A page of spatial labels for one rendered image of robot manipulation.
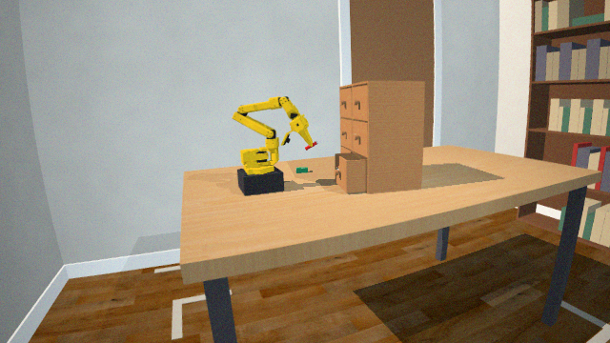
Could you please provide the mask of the brown wooden chest of drawers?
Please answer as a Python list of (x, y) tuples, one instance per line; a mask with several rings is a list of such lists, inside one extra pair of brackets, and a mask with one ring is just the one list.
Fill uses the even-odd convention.
[[(364, 84), (361, 84), (364, 83)], [(368, 119), (353, 117), (353, 88), (368, 83)], [(421, 190), (425, 81), (364, 81), (352, 88), (352, 117), (368, 121), (368, 194)], [(340, 90), (339, 87), (339, 101)]]

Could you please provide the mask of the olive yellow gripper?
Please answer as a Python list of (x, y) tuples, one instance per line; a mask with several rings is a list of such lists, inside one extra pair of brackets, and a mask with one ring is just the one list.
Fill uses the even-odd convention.
[[(303, 115), (304, 115), (304, 114), (303, 114)], [(307, 144), (308, 144), (310, 147), (312, 147), (312, 146), (313, 146), (313, 140), (312, 140), (312, 138), (311, 138), (311, 136), (310, 136), (310, 134), (309, 134), (309, 132), (308, 132), (308, 130), (307, 130), (307, 128), (309, 127), (309, 123), (308, 123), (308, 121), (307, 121), (307, 119), (306, 119), (306, 118), (303, 118), (303, 117), (302, 117), (303, 115), (299, 115), (299, 116), (297, 116), (297, 117), (299, 117), (299, 118), (295, 117), (294, 119), (292, 119), (292, 120), (294, 120), (294, 121), (292, 121), (291, 123), (289, 123), (289, 124), (290, 124), (290, 126), (291, 126), (291, 129), (292, 129), (292, 130), (291, 130), (291, 131), (289, 131), (289, 132), (287, 132), (287, 133), (285, 134), (285, 137), (286, 137), (286, 138), (284, 137), (284, 139), (283, 139), (283, 141), (284, 141), (285, 143), (282, 141), (281, 145), (285, 145), (285, 144), (286, 144), (286, 142), (287, 142), (287, 143), (289, 143), (289, 142), (290, 142), (290, 140), (291, 140), (291, 139), (289, 138), (289, 136), (290, 136), (290, 134), (289, 134), (289, 133), (290, 133), (290, 132), (292, 132), (292, 131), (296, 131), (297, 133), (299, 133), (299, 134), (302, 136), (302, 138), (303, 138), (303, 139), (306, 141), (306, 143), (307, 143)], [(305, 115), (304, 115), (304, 116), (305, 116)], [(305, 130), (305, 129), (306, 129), (306, 130)]]

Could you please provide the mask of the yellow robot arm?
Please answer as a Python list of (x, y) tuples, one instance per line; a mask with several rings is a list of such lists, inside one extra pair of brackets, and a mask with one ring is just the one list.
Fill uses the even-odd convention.
[[(291, 105), (289, 105), (289, 103)], [(282, 105), (282, 106), (281, 106)], [(233, 120), (243, 124), (244, 126), (250, 128), (253, 131), (256, 131), (267, 137), (266, 139), (266, 147), (262, 147), (258, 149), (250, 149), (251, 151), (243, 150), (244, 152), (244, 170), (248, 169), (247, 174), (263, 174), (267, 172), (274, 172), (274, 165), (279, 160), (278, 155), (278, 147), (279, 147), (279, 138), (276, 137), (276, 130), (273, 128), (253, 119), (248, 116), (248, 112), (253, 111), (263, 111), (270, 108), (271, 110), (275, 109), (283, 109), (287, 113), (288, 117), (292, 120), (295, 117), (299, 116), (300, 113), (298, 109), (293, 105), (290, 101), (289, 97), (273, 97), (269, 98), (267, 102), (261, 102), (251, 105), (240, 106), (238, 111), (234, 113)], [(247, 117), (247, 118), (246, 118)], [(262, 128), (265, 127), (265, 128)], [(266, 128), (268, 130), (266, 130)], [(270, 131), (271, 130), (271, 131)], [(270, 152), (271, 160), (269, 159)], [(259, 163), (258, 163), (259, 162)]]

